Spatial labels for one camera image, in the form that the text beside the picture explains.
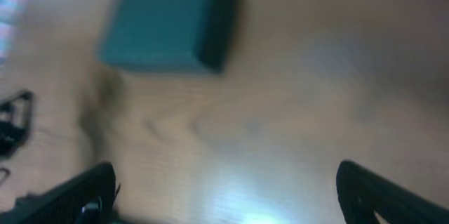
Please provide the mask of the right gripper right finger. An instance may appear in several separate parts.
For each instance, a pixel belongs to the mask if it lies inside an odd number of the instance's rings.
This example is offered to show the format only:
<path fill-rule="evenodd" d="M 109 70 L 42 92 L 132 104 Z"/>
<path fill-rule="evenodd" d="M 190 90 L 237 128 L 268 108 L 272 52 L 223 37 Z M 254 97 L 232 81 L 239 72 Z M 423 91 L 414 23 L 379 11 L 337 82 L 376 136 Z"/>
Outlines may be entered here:
<path fill-rule="evenodd" d="M 351 161 L 340 163 L 337 197 L 347 223 L 447 223 L 448 210 Z"/>

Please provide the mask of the dark green box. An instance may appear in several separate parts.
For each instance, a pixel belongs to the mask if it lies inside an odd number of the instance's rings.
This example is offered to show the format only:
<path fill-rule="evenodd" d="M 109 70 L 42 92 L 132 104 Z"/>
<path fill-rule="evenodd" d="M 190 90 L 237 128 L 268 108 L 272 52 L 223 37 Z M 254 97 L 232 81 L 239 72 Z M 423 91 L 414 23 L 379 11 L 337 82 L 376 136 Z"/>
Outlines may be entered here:
<path fill-rule="evenodd" d="M 238 0 L 116 0 L 99 59 L 123 70 L 221 72 Z"/>

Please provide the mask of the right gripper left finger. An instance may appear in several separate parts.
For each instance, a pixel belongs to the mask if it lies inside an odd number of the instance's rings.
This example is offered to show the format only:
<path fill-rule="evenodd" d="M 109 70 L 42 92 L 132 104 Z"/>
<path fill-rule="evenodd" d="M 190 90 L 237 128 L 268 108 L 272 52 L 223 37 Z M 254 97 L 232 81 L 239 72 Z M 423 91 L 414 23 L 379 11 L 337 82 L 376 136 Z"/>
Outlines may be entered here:
<path fill-rule="evenodd" d="M 103 162 L 41 195 L 17 198 L 1 224 L 107 223 L 115 198 L 114 168 Z"/>

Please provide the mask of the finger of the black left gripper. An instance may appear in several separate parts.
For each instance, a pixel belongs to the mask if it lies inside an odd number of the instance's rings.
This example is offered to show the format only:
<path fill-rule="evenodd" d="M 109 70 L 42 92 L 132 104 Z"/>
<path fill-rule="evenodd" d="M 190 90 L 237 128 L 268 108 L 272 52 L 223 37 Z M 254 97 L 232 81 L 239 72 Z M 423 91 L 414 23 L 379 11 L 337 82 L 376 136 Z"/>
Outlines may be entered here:
<path fill-rule="evenodd" d="M 1 159 L 9 159 L 30 137 L 34 93 L 22 89 L 1 99 Z"/>

